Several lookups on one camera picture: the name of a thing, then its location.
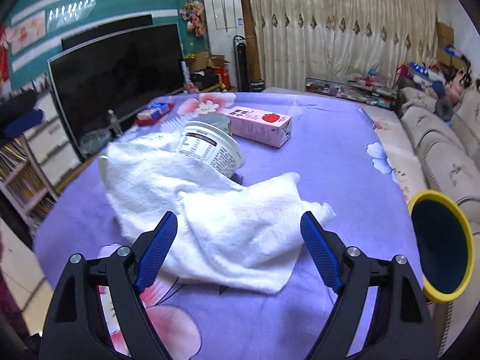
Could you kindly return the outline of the white towel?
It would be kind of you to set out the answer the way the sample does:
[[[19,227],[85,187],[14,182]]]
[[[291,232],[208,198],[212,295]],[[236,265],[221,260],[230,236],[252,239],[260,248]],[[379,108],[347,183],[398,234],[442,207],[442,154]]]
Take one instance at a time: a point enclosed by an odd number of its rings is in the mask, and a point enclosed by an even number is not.
[[[176,136],[151,133],[110,143],[98,160],[122,236],[134,242],[167,212],[177,233],[163,269],[190,282],[267,294],[288,282],[301,247],[300,219],[323,225],[328,204],[304,201],[294,172],[242,186],[212,166],[174,152]]]

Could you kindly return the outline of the white yogurt tub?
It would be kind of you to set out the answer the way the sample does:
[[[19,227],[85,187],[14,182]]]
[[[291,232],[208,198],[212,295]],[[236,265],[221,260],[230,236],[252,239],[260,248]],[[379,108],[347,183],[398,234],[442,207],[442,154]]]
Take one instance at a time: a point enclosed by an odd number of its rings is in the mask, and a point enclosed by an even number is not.
[[[200,121],[185,124],[176,152],[208,164],[227,178],[244,163],[239,144],[228,133]]]

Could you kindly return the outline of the purple floral tablecloth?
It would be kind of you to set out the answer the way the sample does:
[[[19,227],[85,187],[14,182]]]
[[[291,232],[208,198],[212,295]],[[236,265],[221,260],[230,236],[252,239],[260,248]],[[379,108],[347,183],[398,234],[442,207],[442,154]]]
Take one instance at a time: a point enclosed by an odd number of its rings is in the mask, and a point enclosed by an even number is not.
[[[373,163],[378,136],[354,102],[331,97],[238,94],[235,103],[291,115],[292,136],[280,149],[241,139],[241,183],[252,185],[284,172],[299,174],[299,195],[328,203],[336,216],[329,230],[372,258],[402,254],[422,272],[416,237],[400,186]],[[98,165],[90,164],[66,187],[37,231],[33,250],[51,284],[75,253],[96,258],[122,243]],[[307,251],[277,295],[176,284],[165,306],[185,311],[201,337],[199,359],[304,359],[335,301]]]

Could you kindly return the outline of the clear water bottle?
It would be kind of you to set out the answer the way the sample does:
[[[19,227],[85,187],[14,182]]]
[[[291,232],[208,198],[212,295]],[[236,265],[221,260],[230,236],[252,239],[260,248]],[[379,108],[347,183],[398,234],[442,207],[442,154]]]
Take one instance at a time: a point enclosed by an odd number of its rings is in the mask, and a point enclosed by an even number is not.
[[[112,110],[108,111],[108,119],[109,119],[109,123],[110,123],[110,125],[113,129],[113,132],[114,132],[115,136],[116,137],[121,137],[123,135],[123,132],[122,132],[122,129],[121,129],[121,126],[120,126],[120,122],[116,118],[116,115],[115,115],[114,111],[112,111]]]

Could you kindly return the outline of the black bin with yellow rim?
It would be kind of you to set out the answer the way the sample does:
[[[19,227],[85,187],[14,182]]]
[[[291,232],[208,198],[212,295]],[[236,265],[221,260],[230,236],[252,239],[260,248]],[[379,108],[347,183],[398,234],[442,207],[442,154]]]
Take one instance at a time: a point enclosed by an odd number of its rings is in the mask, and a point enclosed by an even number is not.
[[[462,295],[473,276],[475,245],[459,205],[433,189],[416,193],[408,211],[421,261],[423,293],[449,303]]]

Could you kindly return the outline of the glass ashtray bowl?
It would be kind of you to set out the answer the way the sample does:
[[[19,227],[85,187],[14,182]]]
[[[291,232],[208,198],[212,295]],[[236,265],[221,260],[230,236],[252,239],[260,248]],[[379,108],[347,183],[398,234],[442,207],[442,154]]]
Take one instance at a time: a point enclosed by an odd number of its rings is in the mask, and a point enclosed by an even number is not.
[[[83,135],[80,139],[80,152],[84,156],[94,155],[105,147],[111,140],[111,133],[108,129],[97,129]]]

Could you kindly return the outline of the red and blue box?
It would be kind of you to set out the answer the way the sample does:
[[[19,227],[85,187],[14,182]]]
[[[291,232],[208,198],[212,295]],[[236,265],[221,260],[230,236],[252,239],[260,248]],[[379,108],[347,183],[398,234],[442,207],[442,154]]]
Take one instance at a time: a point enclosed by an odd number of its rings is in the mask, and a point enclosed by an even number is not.
[[[144,110],[137,113],[135,125],[139,127],[155,125],[172,109],[172,103],[153,103]]]

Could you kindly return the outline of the pink strawberry milk carton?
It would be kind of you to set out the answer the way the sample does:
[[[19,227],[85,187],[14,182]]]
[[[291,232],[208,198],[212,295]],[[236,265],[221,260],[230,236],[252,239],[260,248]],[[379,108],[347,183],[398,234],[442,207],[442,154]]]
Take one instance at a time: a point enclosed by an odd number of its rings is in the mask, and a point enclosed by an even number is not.
[[[235,106],[220,111],[230,121],[231,132],[274,148],[281,148],[291,137],[291,117],[272,111]]]

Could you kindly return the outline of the green yellow TV cabinet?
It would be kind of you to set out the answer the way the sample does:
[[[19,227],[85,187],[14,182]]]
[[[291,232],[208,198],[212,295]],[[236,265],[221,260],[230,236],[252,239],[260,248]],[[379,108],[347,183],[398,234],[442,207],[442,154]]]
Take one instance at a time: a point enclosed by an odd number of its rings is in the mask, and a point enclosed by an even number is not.
[[[1,132],[5,142],[1,169],[18,162],[10,173],[1,173],[9,195],[19,206],[19,215],[34,229],[39,227],[55,205],[63,183],[83,163],[85,155],[76,144],[91,131],[113,130],[108,116],[112,111],[126,129],[126,124],[152,99],[165,95],[163,90],[122,97],[108,91],[79,91],[56,95],[53,90],[41,93],[33,89],[1,96],[1,126],[7,121],[26,116],[30,111],[42,112],[41,119],[25,130],[28,121],[11,128],[13,138]]]

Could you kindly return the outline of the low glass shelf with clutter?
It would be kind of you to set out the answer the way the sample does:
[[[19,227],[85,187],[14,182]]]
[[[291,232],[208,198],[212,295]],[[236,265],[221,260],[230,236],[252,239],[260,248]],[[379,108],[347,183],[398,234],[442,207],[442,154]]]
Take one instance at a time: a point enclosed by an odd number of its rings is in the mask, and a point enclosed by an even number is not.
[[[310,94],[319,94],[332,98],[340,98],[359,102],[374,107],[393,111],[396,104],[394,95],[380,94],[376,89],[364,87],[354,83],[339,83],[308,77],[305,79],[305,91]]]

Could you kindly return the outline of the black flat television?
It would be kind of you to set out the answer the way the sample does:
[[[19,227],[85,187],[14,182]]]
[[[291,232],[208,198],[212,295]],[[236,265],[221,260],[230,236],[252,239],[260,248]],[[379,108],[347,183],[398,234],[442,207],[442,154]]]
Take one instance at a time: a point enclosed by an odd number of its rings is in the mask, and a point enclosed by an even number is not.
[[[176,24],[132,28],[72,47],[48,61],[58,112],[80,158],[82,139],[120,124],[152,99],[184,86],[182,43]]]

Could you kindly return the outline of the black tower fan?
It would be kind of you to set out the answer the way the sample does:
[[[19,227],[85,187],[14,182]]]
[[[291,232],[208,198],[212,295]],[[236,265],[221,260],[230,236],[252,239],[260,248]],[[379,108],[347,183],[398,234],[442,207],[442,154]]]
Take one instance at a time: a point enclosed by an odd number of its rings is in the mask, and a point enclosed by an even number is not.
[[[240,35],[233,37],[233,53],[237,75],[238,90],[249,92],[251,90],[248,75],[247,44],[246,38]]]

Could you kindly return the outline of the pile of plush toys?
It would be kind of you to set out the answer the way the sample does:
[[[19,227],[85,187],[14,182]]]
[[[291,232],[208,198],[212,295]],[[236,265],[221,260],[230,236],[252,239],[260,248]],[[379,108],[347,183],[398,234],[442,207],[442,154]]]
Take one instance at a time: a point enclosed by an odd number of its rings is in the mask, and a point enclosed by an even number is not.
[[[465,67],[461,69],[447,70],[443,73],[445,81],[431,81],[427,85],[421,85],[414,80],[418,75],[408,73],[401,75],[398,80],[399,86],[399,115],[403,115],[414,100],[420,102],[425,99],[433,99],[433,113],[439,116],[447,125],[452,124],[454,111],[461,105],[463,93],[472,85],[470,72],[470,60],[451,44],[447,44],[442,51],[451,58],[460,59]]]

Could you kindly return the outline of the cream curtain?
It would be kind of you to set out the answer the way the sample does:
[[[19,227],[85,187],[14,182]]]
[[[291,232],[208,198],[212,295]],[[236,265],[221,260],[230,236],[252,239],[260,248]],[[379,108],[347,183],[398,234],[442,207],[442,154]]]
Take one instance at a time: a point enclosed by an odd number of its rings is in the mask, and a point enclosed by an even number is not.
[[[438,0],[250,0],[267,86],[301,90],[308,77],[369,71],[393,86],[405,62],[437,50]]]

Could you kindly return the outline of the cardboard boxes stack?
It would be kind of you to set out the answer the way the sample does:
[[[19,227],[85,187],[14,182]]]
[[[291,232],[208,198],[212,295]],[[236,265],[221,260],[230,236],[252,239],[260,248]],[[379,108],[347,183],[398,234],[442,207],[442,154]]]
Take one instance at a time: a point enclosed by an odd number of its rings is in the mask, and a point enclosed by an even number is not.
[[[462,59],[462,53],[454,47],[454,30],[445,23],[436,23],[438,49],[437,61],[447,67],[454,69],[467,68],[467,63]]]

